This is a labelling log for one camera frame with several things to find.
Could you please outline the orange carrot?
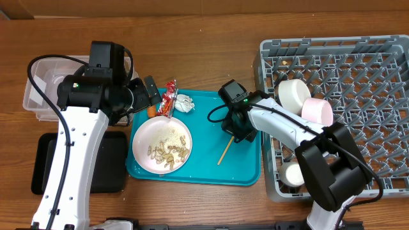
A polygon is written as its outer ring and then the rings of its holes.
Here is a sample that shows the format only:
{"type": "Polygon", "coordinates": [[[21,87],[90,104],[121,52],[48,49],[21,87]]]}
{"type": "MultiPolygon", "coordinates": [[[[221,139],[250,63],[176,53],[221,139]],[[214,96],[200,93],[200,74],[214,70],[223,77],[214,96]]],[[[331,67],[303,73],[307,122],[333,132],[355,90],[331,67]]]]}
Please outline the orange carrot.
{"type": "Polygon", "coordinates": [[[154,118],[157,115],[157,108],[155,105],[147,108],[147,115],[149,118],[154,118]]]}

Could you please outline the wooden chopstick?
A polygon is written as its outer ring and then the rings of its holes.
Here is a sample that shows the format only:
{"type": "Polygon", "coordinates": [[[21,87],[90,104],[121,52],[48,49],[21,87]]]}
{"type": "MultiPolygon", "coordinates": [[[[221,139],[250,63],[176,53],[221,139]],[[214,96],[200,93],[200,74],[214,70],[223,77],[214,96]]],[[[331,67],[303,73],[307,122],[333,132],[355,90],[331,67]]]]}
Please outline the wooden chopstick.
{"type": "Polygon", "coordinates": [[[230,138],[230,140],[229,140],[227,146],[225,147],[225,149],[224,149],[224,151],[223,151],[223,154],[220,156],[219,161],[217,162],[217,165],[220,165],[221,162],[223,161],[223,159],[224,159],[226,153],[228,152],[228,149],[229,149],[230,145],[232,144],[232,142],[234,141],[234,139],[235,139],[234,136],[232,136],[232,137],[230,138]]]}

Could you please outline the white bowl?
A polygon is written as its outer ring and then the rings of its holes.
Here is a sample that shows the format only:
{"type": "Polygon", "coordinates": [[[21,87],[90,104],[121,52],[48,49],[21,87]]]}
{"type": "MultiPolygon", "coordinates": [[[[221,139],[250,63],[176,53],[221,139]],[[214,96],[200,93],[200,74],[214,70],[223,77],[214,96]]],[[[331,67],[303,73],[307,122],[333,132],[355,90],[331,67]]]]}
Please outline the white bowl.
{"type": "Polygon", "coordinates": [[[278,86],[281,106],[293,114],[300,115],[304,102],[311,97],[307,85],[300,79],[284,80],[278,86]]]}

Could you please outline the white cup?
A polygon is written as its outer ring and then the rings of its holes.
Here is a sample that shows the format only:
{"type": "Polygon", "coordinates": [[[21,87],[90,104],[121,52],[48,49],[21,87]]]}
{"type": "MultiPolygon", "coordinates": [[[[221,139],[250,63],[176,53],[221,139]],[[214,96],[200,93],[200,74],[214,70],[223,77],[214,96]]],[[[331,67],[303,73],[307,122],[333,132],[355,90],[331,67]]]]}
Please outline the white cup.
{"type": "Polygon", "coordinates": [[[304,184],[300,166],[296,162],[285,162],[279,169],[280,180],[289,187],[299,187],[304,184]]]}

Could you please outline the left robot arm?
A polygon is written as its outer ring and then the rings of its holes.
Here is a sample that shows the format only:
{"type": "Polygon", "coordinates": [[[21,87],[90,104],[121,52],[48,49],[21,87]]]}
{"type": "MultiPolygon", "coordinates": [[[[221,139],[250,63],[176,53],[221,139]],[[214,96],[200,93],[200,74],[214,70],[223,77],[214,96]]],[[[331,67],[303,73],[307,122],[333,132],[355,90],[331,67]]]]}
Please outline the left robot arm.
{"type": "Polygon", "coordinates": [[[121,118],[162,101],[152,76],[133,78],[125,69],[131,52],[114,42],[93,41],[89,60],[57,88],[56,103],[27,76],[59,118],[49,178],[31,229],[89,229],[89,195],[98,150],[105,131],[121,118]]]}

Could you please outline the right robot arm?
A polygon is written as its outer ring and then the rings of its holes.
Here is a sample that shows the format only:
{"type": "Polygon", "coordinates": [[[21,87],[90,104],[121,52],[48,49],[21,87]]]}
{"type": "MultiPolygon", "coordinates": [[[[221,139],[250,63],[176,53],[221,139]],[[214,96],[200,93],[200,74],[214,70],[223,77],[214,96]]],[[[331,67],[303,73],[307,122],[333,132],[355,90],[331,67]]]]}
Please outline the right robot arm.
{"type": "Polygon", "coordinates": [[[307,121],[281,107],[262,91],[248,92],[235,80],[218,95],[228,108],[220,119],[222,130],[234,142],[253,141],[258,132],[275,137],[295,152],[313,208],[309,229],[342,229],[343,215],[375,178],[350,131],[341,123],[324,126],[307,121]]]}

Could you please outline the grey dishwasher rack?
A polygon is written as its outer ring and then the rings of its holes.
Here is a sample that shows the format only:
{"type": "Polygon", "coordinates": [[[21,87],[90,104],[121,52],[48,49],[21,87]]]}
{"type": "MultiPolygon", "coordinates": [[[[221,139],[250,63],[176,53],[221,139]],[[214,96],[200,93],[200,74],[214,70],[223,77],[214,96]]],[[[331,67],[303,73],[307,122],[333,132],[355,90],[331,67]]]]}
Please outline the grey dishwasher rack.
{"type": "Polygon", "coordinates": [[[272,98],[281,81],[304,81],[350,130],[384,197],[408,195],[406,35],[264,40],[254,79],[272,98]]]}

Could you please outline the red snack wrapper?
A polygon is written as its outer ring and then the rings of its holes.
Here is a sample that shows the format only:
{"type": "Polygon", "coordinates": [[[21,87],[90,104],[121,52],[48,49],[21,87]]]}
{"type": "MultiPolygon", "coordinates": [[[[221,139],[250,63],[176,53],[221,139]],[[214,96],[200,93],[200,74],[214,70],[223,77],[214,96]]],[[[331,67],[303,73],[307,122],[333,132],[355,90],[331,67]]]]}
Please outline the red snack wrapper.
{"type": "Polygon", "coordinates": [[[178,94],[176,79],[169,81],[166,84],[166,91],[162,93],[162,102],[159,105],[157,116],[173,117],[173,110],[178,94]]]}

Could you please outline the crumpled white tissue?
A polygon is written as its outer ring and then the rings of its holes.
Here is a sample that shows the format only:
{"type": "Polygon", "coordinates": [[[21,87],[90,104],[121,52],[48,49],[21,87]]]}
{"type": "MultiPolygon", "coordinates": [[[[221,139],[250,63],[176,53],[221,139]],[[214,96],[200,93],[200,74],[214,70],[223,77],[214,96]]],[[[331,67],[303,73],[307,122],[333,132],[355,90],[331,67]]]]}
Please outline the crumpled white tissue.
{"type": "Polygon", "coordinates": [[[192,109],[194,109],[195,105],[193,103],[193,99],[187,95],[178,94],[175,101],[174,108],[177,111],[188,113],[192,109]]]}

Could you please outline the teal serving tray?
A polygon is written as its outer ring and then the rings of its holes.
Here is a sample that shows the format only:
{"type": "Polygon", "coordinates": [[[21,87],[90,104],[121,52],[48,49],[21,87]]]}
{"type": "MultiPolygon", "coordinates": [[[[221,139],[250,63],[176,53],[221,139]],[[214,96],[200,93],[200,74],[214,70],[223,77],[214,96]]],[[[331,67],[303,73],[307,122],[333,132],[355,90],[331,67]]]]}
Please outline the teal serving tray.
{"type": "Polygon", "coordinates": [[[216,91],[179,90],[180,94],[193,99],[194,109],[188,113],[174,111],[173,116],[183,122],[192,135],[192,152],[187,162],[178,170],[163,176],[144,170],[132,152],[136,130],[148,120],[146,111],[134,115],[127,171],[137,179],[162,180],[184,183],[250,186],[261,174],[261,134],[253,142],[232,142],[220,165],[217,165],[231,136],[221,129],[220,123],[210,123],[208,113],[222,105],[216,91]]]}

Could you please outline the rice pile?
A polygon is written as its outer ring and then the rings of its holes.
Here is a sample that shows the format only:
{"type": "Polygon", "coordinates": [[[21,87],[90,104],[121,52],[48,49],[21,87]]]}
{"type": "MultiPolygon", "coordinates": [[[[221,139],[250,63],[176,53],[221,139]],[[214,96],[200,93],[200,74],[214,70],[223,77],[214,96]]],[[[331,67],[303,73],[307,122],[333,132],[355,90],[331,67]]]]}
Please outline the rice pile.
{"type": "Polygon", "coordinates": [[[191,149],[190,135],[179,126],[164,126],[152,133],[150,146],[155,149],[169,146],[191,149]]]}

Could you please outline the pink plate with food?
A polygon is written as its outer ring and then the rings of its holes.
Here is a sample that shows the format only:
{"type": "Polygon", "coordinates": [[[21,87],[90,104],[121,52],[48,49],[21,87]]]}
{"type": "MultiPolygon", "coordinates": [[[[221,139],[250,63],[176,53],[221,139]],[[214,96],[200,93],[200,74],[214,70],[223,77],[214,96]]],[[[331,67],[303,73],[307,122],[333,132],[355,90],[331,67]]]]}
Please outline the pink plate with food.
{"type": "Polygon", "coordinates": [[[181,168],[192,151],[192,136],[176,118],[157,116],[145,121],[133,138],[135,161],[153,174],[168,174],[181,168]]]}

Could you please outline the peanuts pile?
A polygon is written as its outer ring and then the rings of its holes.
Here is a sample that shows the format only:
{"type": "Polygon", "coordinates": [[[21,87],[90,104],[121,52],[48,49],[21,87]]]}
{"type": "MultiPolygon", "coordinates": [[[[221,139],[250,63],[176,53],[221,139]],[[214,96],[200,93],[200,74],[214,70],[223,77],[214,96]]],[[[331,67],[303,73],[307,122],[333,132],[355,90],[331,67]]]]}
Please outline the peanuts pile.
{"type": "Polygon", "coordinates": [[[164,169],[173,170],[182,165],[190,154],[189,141],[185,135],[171,135],[153,141],[146,155],[164,169]]]}

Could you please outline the black tray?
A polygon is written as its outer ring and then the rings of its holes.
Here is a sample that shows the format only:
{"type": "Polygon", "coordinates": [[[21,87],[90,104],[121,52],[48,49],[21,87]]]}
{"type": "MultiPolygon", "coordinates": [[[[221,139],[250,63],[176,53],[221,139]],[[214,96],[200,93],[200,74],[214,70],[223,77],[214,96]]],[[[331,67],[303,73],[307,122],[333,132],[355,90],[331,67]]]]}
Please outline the black tray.
{"type": "MultiPolygon", "coordinates": [[[[31,191],[42,195],[48,182],[57,134],[43,134],[38,141],[31,191]]],[[[103,136],[91,183],[91,193],[115,193],[125,187],[128,143],[123,132],[109,131],[103,136]]]]}

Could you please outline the clear plastic bin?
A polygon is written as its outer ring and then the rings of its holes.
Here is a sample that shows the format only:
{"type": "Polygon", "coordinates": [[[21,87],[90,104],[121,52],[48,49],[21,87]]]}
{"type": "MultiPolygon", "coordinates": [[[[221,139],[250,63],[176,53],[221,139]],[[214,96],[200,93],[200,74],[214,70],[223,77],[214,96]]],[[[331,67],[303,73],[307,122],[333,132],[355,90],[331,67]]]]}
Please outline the clear plastic bin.
{"type": "MultiPolygon", "coordinates": [[[[58,96],[57,88],[67,75],[73,74],[84,63],[89,61],[87,56],[77,56],[79,62],[60,57],[49,57],[36,61],[31,67],[31,73],[35,84],[39,87],[42,93],[56,105],[58,96]]],[[[41,94],[37,92],[30,81],[27,81],[26,90],[23,99],[23,108],[27,111],[32,111],[40,121],[59,121],[59,117],[52,110],[51,106],[43,99],[41,94]]],[[[102,123],[106,124],[108,119],[102,111],[90,113],[85,107],[69,107],[61,113],[68,124],[79,122],[82,118],[88,121],[101,119],[102,123]]]]}

